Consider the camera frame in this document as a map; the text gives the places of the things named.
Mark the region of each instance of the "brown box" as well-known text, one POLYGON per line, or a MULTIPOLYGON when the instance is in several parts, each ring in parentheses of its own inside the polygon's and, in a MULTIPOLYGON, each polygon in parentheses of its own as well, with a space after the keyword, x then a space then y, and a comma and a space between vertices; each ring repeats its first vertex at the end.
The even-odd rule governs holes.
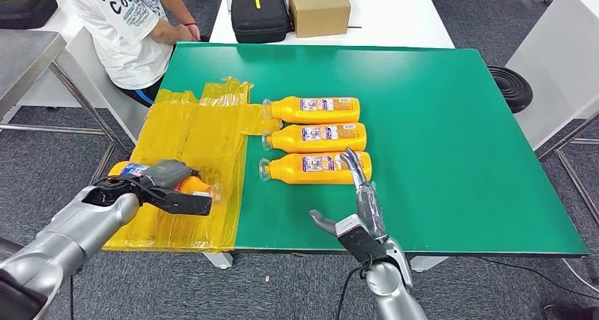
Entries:
POLYGON ((297 37, 347 33, 351 9, 349 0, 289 0, 297 37))

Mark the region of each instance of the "black carrying case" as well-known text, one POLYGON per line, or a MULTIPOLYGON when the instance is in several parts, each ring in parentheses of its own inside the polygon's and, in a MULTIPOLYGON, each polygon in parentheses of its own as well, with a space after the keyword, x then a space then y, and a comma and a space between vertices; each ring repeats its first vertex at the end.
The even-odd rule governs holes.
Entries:
POLYGON ((57 9, 56 0, 0 0, 0 28, 41 28, 57 9))
POLYGON ((231 23, 238 42, 283 41, 289 31, 285 0, 232 0, 231 23))

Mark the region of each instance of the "green tabletop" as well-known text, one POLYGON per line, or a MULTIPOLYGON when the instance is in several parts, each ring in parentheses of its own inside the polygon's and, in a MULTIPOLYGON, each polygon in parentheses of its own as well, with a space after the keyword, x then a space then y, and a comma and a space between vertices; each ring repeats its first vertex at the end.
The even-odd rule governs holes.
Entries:
MULTIPOLYGON (((200 94, 226 76, 254 83, 251 101, 360 99, 389 234, 409 252, 587 254, 562 202, 473 49, 180 44, 163 88, 200 94)), ((336 251, 315 208, 355 213, 350 185, 288 185, 258 176, 248 141, 238 249, 336 251)))

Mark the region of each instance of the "white desk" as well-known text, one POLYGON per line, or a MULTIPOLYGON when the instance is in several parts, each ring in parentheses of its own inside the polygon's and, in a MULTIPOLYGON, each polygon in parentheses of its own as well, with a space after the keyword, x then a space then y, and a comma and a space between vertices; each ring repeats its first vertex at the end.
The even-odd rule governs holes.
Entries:
MULTIPOLYGON (((431 0, 350 0, 352 11, 346 35, 298 39, 287 34, 281 44, 288 45, 352 45, 380 47, 453 48, 431 0)), ((231 26, 227 0, 218 10, 211 42, 237 43, 231 26)))
POLYGON ((598 37, 599 0, 554 0, 508 61, 533 89, 514 115, 533 149, 599 111, 598 37))

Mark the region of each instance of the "metal table frame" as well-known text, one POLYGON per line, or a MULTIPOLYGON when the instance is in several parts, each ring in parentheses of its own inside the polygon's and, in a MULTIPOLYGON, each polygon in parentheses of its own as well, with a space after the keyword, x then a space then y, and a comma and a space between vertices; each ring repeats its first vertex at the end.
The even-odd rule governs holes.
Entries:
POLYGON ((576 127, 568 135, 564 136, 564 138, 559 140, 551 148, 549 148, 543 154, 541 154, 541 156, 539 156, 538 159, 539 159, 539 162, 542 162, 545 158, 547 158, 547 156, 549 154, 555 152, 555 154, 559 158, 559 161, 564 166, 564 169, 566 170, 568 176, 574 183, 576 190, 579 191, 582 199, 584 200, 584 203, 586 204, 589 211, 591 212, 591 215, 593 215, 595 222, 597 222, 597 224, 599 225, 599 210, 597 209, 597 206, 593 202, 593 199, 591 198, 591 196, 588 194, 588 191, 586 190, 585 186, 582 184, 578 175, 576 175, 576 172, 574 171, 572 164, 568 161, 566 154, 562 150, 565 146, 569 145, 570 143, 578 144, 578 145, 599 145, 599 140, 597 140, 597 139, 578 138, 578 136, 580 136, 588 127, 593 125, 593 123, 597 122, 598 120, 599 120, 599 112, 595 113, 592 117, 589 117, 580 126, 576 127))
MULTIPOLYGON (((64 51, 66 41, 62 36, 56 33, 56 37, 43 51, 39 57, 34 60, 27 71, 13 83, 6 93, 0 95, 0 118, 4 117, 18 101, 27 93, 33 83, 46 70, 50 69, 52 73, 61 81, 70 94, 77 100, 81 107, 97 122, 99 129, 88 128, 73 128, 73 127, 58 127, 58 126, 36 126, 28 124, 0 124, 0 130, 15 130, 15 131, 44 131, 50 133, 67 133, 67 134, 87 134, 87 135, 104 135, 109 139, 109 145, 100 160, 100 164, 95 169, 90 182, 96 181, 106 168, 110 156, 113 154, 116 147, 121 148, 125 153, 130 150, 117 137, 115 132, 108 126, 106 121, 98 114, 87 98, 81 93, 77 86, 69 79, 65 72, 56 62, 58 56, 64 51)), ((7 239, 0 237, 0 253, 12 254, 18 251, 22 246, 7 239)))

